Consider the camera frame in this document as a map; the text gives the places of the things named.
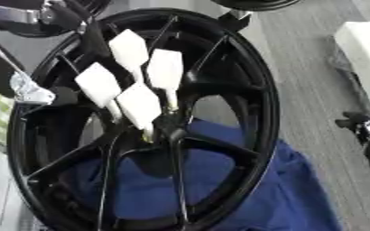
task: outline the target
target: rim lip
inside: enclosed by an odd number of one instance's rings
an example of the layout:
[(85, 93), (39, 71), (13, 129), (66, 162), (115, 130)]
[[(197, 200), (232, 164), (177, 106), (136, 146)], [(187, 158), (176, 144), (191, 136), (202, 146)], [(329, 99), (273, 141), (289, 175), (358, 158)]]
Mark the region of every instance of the rim lip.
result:
[(298, 3), (300, 0), (274, 0), (272, 2), (256, 2), (255, 0), (212, 0), (225, 7), (248, 11), (272, 11)]
[[(107, 17), (106, 19), (101, 20), (101, 24), (108, 24), (108, 22), (116, 21), (117, 18), (124, 18), (125, 16), (131, 16), (134, 14), (157, 14), (157, 13), (164, 13), (164, 14), (187, 14), (187, 16), (196, 16), (201, 20), (205, 20), (206, 23), (214, 23), (216, 27), (220, 27), (223, 32), (228, 34), (231, 38), (233, 38), (237, 45), (241, 46), (244, 52), (246, 52), (248, 57), (253, 58), (253, 62), (256, 64), (256, 67), (261, 71), (261, 79), (264, 84), (267, 86), (266, 94), (264, 95), (264, 104), (266, 103), (266, 112), (265, 115), (269, 115), (270, 117), (264, 120), (266, 125), (263, 127), (270, 127), (271, 129), (263, 130), (262, 136), (267, 137), (267, 141), (264, 141), (267, 144), (261, 154), (267, 156), (264, 161), (260, 162), (255, 168), (256, 171), (250, 172), (247, 179), (249, 179), (248, 185), (249, 187), (244, 187), (242, 190), (239, 190), (235, 196), (236, 199), (227, 201), (226, 205), (220, 206), (220, 208), (216, 208), (214, 213), (211, 213), (209, 216), (198, 221), (198, 223), (193, 223), (191, 228), (192, 230), (205, 230), (217, 222), (221, 221), (223, 217), (228, 216), (231, 212), (233, 212), (239, 204), (244, 201), (252, 191), (253, 187), (257, 185), (257, 183), (262, 179), (270, 160), (272, 159), (273, 150), (275, 148), (276, 140), (278, 138), (279, 132), (279, 123), (280, 123), (280, 106), (279, 106), (279, 98), (277, 95), (277, 90), (274, 85), (273, 77), (270, 73), (270, 70), (266, 66), (263, 58), (258, 53), (258, 51), (248, 42), (244, 37), (239, 35), (236, 32), (231, 32), (226, 28), (220, 26), (216, 19), (210, 18), (203, 14), (198, 14), (194, 12), (189, 12), (185, 10), (179, 9), (170, 9), (170, 8), (156, 8), (156, 9), (140, 9), (140, 10), (133, 10), (129, 12), (123, 12), (120, 14), (115, 14), (112, 16)], [(37, 78), (44, 78), (39, 76), (40, 72), (48, 72), (49, 66), (53, 61), (54, 56), (61, 50), (66, 49), (69, 47), (74, 41), (78, 39), (77, 35), (72, 35), (63, 41), (59, 46), (57, 46), (51, 53), (45, 58), (45, 60), (38, 66), (38, 68), (32, 74), (34, 79)], [(24, 123), (21, 123), (21, 119), (19, 115), (23, 111), (23, 106), (15, 105), (14, 110), (10, 117), (10, 124), (8, 128), (8, 135), (7, 135), (7, 149), (8, 149), (8, 161), (11, 168), (11, 172), (13, 174), (13, 178), (17, 183), (20, 193), (22, 194), (22, 198), (27, 204), (27, 206), (32, 210), (34, 215), (39, 218), (44, 224), (50, 227), (57, 227), (57, 230), (66, 230), (65, 227), (58, 226), (57, 224), (52, 224), (52, 221), (55, 219), (51, 216), (51, 213), (54, 211), (49, 211), (49, 209), (44, 209), (41, 202), (39, 202), (32, 194), (32, 191), (29, 190), (29, 186), (26, 184), (26, 178), (22, 174), (22, 169), (17, 168), (19, 166), (18, 158), (16, 157), (19, 152), (23, 152), (23, 147), (21, 142), (24, 139), (25, 134), (25, 126)]]
[[(112, 0), (92, 0), (91, 2), (84, 5), (91, 14), (94, 16), (100, 15), (111, 3)], [(48, 38), (53, 36), (59, 36), (63, 33), (69, 32), (68, 30), (62, 29), (58, 26), (47, 26), (44, 31), (38, 31), (38, 32), (13, 32), (10, 31), (10, 33), (28, 37), (28, 38)]]

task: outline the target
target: wheel spoke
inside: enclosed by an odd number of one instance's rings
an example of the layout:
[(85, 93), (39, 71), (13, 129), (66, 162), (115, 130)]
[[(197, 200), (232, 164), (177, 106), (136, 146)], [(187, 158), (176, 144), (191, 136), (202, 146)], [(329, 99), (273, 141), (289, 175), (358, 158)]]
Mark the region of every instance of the wheel spoke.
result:
[(67, 154), (64, 154), (59, 159), (48, 165), (40, 168), (27, 177), (30, 182), (43, 179), (44, 177), (57, 177), (62, 172), (76, 166), (77, 164), (89, 159), (100, 157), (105, 146), (111, 142), (115, 136), (116, 129), (111, 129), (107, 133), (101, 135), (95, 141), (83, 147), (79, 147)]
[(191, 96), (239, 96), (247, 101), (260, 100), (263, 93), (262, 88), (254, 86), (241, 86), (227, 83), (194, 82), (184, 85), (179, 90), (180, 97)]
[(133, 154), (134, 152), (148, 152), (149, 149), (135, 149), (139, 144), (138, 140), (141, 137), (141, 133), (130, 127), (122, 130), (120, 134), (116, 135), (113, 141), (107, 146), (106, 152), (104, 152), (103, 163), (102, 163), (102, 190), (101, 197), (98, 204), (97, 213), (97, 231), (104, 230), (104, 224), (106, 217), (110, 220), (114, 220), (115, 225), (119, 226), (119, 218), (111, 217), (109, 213), (113, 211), (114, 198), (113, 192), (116, 190), (118, 185), (117, 182), (117, 168), (119, 167), (122, 160)]
[(168, 22), (162, 27), (159, 34), (150, 43), (149, 52), (153, 52), (156, 48), (161, 48), (168, 41), (169, 37), (167, 32), (178, 22), (178, 16), (172, 16)]
[(118, 157), (113, 152), (104, 156), (102, 164), (102, 191), (97, 214), (97, 231), (103, 230), (104, 217), (113, 209), (113, 191), (116, 189), (116, 168)]
[(260, 156), (258, 152), (238, 147), (203, 134), (188, 134), (184, 138), (184, 146), (187, 149), (201, 149), (223, 153), (233, 159), (237, 166), (251, 166)]
[(184, 226), (189, 223), (188, 200), (185, 190), (185, 180), (183, 174), (183, 152), (180, 142), (171, 144), (171, 164), (173, 171), (173, 183), (176, 191), (177, 200), (180, 207), (180, 218)]
[(222, 46), (227, 44), (227, 36), (223, 36), (216, 42), (216, 44), (203, 55), (199, 60), (195, 62), (192, 68), (187, 72), (187, 76), (190, 80), (196, 79), (200, 71), (203, 69), (208, 61), (212, 60), (215, 56), (219, 54), (220, 49), (223, 49)]

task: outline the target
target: black alloy wheel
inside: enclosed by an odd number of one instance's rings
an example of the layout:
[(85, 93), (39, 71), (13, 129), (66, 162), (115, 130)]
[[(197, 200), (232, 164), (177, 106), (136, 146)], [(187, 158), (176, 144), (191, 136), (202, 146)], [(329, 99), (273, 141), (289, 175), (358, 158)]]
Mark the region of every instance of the black alloy wheel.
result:
[[(149, 51), (181, 51), (186, 73), (179, 89), (180, 110), (164, 112), (155, 122), (156, 141), (145, 143), (127, 120), (115, 125), (111, 115), (80, 93), (74, 78), (94, 61), (112, 73), (123, 89), (133, 80), (112, 57), (83, 53), (72, 35), (52, 51), (33, 77), (46, 88), (65, 86), (79, 93), (75, 106), (16, 105), (8, 130), (8, 158), (23, 198), (45, 225), (58, 231), (206, 230), (227, 217), (261, 180), (273, 156), (279, 130), (279, 102), (273, 77), (257, 50), (216, 19), (177, 9), (145, 9), (110, 16), (100, 22), (107, 40), (131, 29), (147, 40)], [(196, 102), (222, 96), (234, 111), (245, 146), (239, 147), (188, 129)], [(104, 134), (79, 147), (83, 129), (97, 115)], [(200, 149), (224, 154), (235, 167), (207, 197), (190, 204), (184, 183), (185, 152)], [(125, 158), (168, 153), (178, 211), (145, 220), (111, 213), (119, 188), (116, 172)], [(95, 208), (77, 199), (67, 173), (88, 160), (101, 162)]]

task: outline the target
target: metal clip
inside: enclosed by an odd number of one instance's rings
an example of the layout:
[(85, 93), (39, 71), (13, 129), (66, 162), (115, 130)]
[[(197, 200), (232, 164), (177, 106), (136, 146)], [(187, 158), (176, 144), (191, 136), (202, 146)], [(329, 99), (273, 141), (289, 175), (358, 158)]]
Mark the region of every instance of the metal clip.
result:
[(15, 100), (25, 104), (50, 105), (56, 98), (48, 89), (41, 88), (31, 77), (14, 64), (0, 49), (0, 57), (6, 61), (15, 73), (11, 77), (10, 85), (15, 92)]

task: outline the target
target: white protective cap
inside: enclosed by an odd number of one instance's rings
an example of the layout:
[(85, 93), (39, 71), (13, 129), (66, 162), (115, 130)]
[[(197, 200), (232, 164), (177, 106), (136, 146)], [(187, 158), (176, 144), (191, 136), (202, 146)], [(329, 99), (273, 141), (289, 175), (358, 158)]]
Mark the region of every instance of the white protective cap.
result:
[(100, 108), (104, 108), (122, 92), (114, 74), (97, 62), (75, 80), (87, 97)]
[(109, 48), (115, 61), (131, 73), (138, 72), (150, 59), (145, 40), (129, 29), (109, 41)]
[(160, 99), (143, 82), (134, 83), (116, 98), (123, 113), (139, 130), (150, 128), (161, 113)]
[(170, 108), (178, 109), (176, 91), (183, 75), (182, 53), (156, 49), (147, 67), (147, 73), (153, 87), (165, 90)]

